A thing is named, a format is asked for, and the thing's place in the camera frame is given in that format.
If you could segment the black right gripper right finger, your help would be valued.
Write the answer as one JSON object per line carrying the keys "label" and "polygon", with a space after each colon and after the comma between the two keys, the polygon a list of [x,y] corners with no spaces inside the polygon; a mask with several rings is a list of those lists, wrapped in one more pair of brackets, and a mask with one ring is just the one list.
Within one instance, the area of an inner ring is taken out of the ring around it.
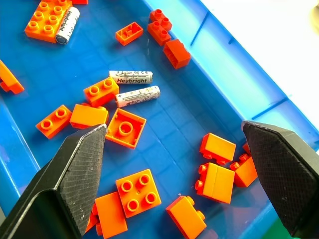
{"label": "black right gripper right finger", "polygon": [[243,121],[260,184],[292,237],[319,237],[319,155],[295,132]]}

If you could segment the blue plastic bin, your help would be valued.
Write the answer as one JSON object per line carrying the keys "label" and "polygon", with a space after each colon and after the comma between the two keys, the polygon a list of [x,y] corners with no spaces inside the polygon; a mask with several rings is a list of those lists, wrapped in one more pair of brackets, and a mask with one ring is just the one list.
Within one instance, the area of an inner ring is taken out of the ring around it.
{"label": "blue plastic bin", "polygon": [[[196,195],[199,152],[211,132],[243,152],[243,120],[256,120],[297,133],[319,150],[319,131],[273,80],[196,1],[90,0],[68,44],[29,38],[24,33],[40,0],[0,0],[0,60],[24,87],[19,94],[0,88],[0,209],[8,214],[36,172],[56,153],[67,126],[52,139],[36,124],[61,105],[83,103],[86,87],[110,70],[148,70],[161,96],[127,107],[147,120],[135,150],[106,142],[98,195],[115,191],[115,181],[150,169],[161,205],[128,219],[128,230],[114,239],[181,239],[165,211],[178,196],[192,196],[206,216],[201,239],[259,239],[277,215],[255,181],[235,189],[231,204]],[[161,9],[172,23],[171,40],[179,39],[190,62],[175,69],[147,31],[150,13]],[[136,22],[143,34],[123,46],[115,33]]]}

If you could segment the white Heybright AA battery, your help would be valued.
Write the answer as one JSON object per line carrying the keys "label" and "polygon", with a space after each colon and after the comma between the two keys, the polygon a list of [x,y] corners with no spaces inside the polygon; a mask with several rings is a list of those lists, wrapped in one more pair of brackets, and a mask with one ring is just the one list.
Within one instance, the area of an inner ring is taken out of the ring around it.
{"label": "white Heybright AA battery", "polygon": [[61,25],[55,35],[57,43],[65,45],[69,42],[79,16],[79,10],[73,6],[66,11]]}
{"label": "white Heybright AA battery", "polygon": [[158,86],[146,87],[134,91],[119,93],[115,95],[115,102],[118,108],[154,100],[160,97]]}
{"label": "white Heybright AA battery", "polygon": [[153,82],[153,72],[151,71],[110,70],[109,76],[117,84],[150,84]]}

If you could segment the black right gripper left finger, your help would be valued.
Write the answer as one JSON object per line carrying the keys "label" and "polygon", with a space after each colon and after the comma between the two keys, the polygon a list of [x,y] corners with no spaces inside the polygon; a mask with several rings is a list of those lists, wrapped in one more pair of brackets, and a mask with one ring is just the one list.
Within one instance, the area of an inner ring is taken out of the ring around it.
{"label": "black right gripper left finger", "polygon": [[66,137],[0,226],[0,239],[81,239],[97,195],[106,124]]}

